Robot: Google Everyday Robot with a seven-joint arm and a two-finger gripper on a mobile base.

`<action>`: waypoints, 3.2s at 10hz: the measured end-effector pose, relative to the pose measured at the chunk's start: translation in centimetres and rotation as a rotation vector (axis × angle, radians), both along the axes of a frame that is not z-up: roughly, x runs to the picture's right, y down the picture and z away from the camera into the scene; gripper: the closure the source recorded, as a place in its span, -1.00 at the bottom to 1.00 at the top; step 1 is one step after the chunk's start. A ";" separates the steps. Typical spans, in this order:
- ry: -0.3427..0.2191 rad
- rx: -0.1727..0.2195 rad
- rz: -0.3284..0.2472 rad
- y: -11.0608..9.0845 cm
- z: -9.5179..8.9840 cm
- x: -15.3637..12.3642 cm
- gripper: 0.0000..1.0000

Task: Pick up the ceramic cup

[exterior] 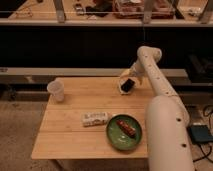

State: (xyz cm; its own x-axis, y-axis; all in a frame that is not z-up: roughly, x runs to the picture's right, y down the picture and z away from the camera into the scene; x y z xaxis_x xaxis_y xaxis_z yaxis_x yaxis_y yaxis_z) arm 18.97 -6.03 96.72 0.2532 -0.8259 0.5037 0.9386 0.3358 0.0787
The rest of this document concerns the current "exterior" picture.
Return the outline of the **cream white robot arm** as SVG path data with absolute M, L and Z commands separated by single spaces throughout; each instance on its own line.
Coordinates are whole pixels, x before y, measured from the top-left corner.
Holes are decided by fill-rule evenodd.
M 195 171 L 186 127 L 189 114 L 174 88 L 157 66 L 159 48 L 141 46 L 137 60 L 120 79 L 146 75 L 155 97 L 145 112 L 149 171 Z

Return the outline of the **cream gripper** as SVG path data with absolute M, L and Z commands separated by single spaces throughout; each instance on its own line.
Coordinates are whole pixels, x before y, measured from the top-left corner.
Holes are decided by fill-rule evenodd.
M 122 72 L 122 74 L 120 75 L 119 77 L 119 80 L 118 80 L 118 88 L 119 88 L 119 91 L 122 95 L 129 95 L 132 93 L 134 87 L 128 92 L 128 93 L 125 93 L 124 91 L 121 90 L 121 85 L 127 80 L 127 79 L 131 79 L 135 82 L 135 85 L 136 85 L 136 80 L 138 80 L 139 84 L 142 84 L 142 73 L 141 72 L 138 72 L 136 71 L 135 69 L 126 69 Z

